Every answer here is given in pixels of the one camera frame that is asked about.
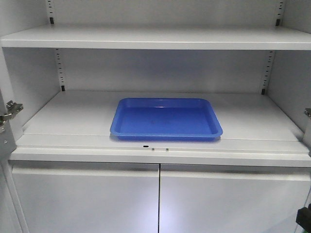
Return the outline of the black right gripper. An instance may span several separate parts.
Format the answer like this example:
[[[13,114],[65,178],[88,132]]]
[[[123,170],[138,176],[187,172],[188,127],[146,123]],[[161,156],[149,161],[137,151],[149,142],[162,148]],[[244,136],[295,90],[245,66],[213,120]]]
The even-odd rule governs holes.
[[[296,222],[299,226],[301,226],[304,230],[311,229],[311,205],[308,207],[303,207],[298,209],[296,215]]]

